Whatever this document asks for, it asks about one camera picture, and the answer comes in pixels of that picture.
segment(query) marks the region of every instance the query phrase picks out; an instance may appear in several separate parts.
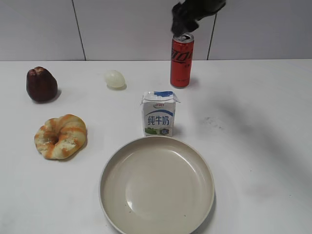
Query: egg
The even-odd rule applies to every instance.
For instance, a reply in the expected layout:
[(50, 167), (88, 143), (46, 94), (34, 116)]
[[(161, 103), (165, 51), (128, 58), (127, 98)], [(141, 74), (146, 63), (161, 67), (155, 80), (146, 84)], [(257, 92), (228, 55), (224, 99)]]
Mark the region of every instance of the egg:
[(105, 82), (109, 88), (121, 89), (126, 86), (126, 80), (122, 73), (111, 70), (105, 73)]

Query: red soda can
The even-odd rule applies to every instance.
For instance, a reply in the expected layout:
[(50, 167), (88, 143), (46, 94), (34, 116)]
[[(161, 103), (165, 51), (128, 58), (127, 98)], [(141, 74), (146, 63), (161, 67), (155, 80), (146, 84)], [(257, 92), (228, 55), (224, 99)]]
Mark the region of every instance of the red soda can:
[(190, 33), (172, 39), (170, 83), (175, 88), (184, 88), (190, 83), (193, 47), (194, 36)]

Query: glazed pastry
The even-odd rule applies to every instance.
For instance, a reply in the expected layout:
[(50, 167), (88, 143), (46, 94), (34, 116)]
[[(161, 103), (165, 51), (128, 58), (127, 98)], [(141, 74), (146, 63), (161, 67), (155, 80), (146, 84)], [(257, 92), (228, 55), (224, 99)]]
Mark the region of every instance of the glazed pastry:
[(86, 139), (83, 120), (65, 115), (46, 121), (35, 135), (35, 145), (45, 159), (65, 159), (79, 150)]

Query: milk carton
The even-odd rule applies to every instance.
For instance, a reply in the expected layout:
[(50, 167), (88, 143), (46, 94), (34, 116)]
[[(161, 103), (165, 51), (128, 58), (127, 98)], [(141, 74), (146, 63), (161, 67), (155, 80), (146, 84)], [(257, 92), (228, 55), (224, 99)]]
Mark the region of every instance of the milk carton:
[(146, 136), (172, 137), (179, 102), (172, 91), (145, 92), (142, 98), (143, 131)]

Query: empty plate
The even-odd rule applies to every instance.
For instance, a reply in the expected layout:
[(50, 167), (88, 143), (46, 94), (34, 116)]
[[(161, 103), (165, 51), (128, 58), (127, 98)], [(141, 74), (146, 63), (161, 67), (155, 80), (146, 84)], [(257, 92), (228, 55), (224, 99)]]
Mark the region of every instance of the empty plate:
[(214, 195), (212, 174), (199, 153), (164, 136), (120, 148), (99, 185), (106, 217), (124, 234), (189, 234), (207, 217)]

